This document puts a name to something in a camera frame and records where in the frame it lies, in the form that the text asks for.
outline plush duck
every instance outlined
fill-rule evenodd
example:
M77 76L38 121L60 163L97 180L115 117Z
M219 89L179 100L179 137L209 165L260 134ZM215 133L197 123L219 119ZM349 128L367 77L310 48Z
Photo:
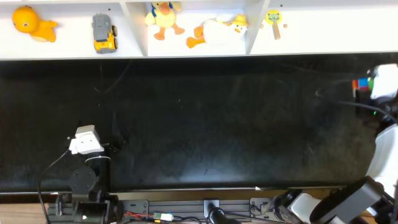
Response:
M156 24L160 27L160 31L154 35L158 40L164 40L164 33L167 28L173 28L175 34L180 35L185 29L176 25L177 17L175 11L181 11L179 2L152 2L152 10L145 17L145 23L150 26Z
M15 10L12 21L19 32L28 33L35 40L55 42L53 28L57 26L57 23L41 20L29 6L22 6Z
M232 22L221 22L217 20L206 21L203 26L194 30L196 38L189 37L187 46L194 46L202 43L210 45L232 44L239 40L247 31L248 23L244 15L239 14Z

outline black tabletop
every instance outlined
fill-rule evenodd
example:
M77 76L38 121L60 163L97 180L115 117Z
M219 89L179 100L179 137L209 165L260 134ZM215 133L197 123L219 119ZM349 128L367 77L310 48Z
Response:
M113 192L354 181L368 169L375 132L315 91L391 57L1 62L0 191L35 191L79 124L94 124L104 141L124 136L112 155ZM350 84L330 95L350 100ZM83 164L67 155L42 188L67 190Z

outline duck's orange beak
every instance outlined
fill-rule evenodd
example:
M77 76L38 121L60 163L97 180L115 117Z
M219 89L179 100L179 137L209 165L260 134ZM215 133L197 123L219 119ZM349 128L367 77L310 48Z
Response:
M167 15L170 13L170 7L169 7L169 2L163 2L160 6L159 6L159 10L161 13Z

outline blue cube face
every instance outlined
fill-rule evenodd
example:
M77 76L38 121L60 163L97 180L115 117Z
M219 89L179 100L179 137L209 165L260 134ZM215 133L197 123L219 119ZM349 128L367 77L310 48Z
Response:
M368 86L368 78L360 78L358 80L358 88L367 87Z

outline toy handle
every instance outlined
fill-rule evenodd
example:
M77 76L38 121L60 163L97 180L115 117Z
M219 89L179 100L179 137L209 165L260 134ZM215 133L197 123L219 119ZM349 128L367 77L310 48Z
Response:
M279 40L280 39L280 32L279 32L279 28L278 28L278 22L273 22L272 23L272 31L274 31L275 40Z

